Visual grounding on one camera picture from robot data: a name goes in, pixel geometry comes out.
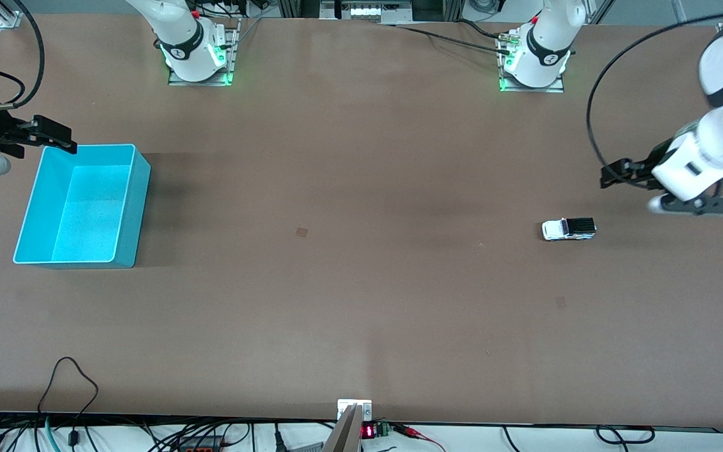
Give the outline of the white jeep toy black roof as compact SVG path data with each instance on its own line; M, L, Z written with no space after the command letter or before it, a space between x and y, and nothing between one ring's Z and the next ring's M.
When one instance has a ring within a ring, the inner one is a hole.
M596 234L597 227L592 217L560 218L543 222L540 231L544 240L550 242L589 240Z

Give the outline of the teal plastic bin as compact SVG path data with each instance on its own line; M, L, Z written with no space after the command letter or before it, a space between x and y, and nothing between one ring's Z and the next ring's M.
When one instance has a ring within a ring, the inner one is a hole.
M45 147L13 263L128 269L137 260L151 166L132 144Z

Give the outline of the white LED light unit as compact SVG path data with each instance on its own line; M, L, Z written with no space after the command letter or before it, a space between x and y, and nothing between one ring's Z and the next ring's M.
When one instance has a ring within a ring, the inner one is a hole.
M350 19L379 22L383 13L389 11L382 4L343 4L343 12L349 14Z

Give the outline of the power strip red switches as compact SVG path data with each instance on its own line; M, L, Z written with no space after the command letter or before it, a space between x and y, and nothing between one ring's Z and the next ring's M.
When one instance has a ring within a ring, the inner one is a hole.
M178 452L222 452L223 438L217 435L184 436L178 441Z

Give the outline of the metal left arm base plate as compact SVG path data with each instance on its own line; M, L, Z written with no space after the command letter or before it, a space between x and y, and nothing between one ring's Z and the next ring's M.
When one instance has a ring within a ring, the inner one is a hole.
M500 35L495 40L498 55L498 80L502 92L542 92L562 94L563 73L571 50L537 57L518 35Z

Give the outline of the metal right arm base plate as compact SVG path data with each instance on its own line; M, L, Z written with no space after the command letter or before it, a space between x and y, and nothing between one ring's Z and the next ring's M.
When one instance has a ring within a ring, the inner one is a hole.
M175 71L174 60L166 59L170 86L209 86L226 87L232 84L237 57L239 30L226 28L223 24L212 22L209 18L198 18L203 25L203 41L190 52L185 61L183 73L195 75L194 80L181 77Z

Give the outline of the grey aluminium mount bar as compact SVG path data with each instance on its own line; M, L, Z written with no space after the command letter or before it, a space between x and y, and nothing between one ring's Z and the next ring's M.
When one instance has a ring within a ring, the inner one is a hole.
M345 410L320 452L361 452L360 429L364 421L355 409Z

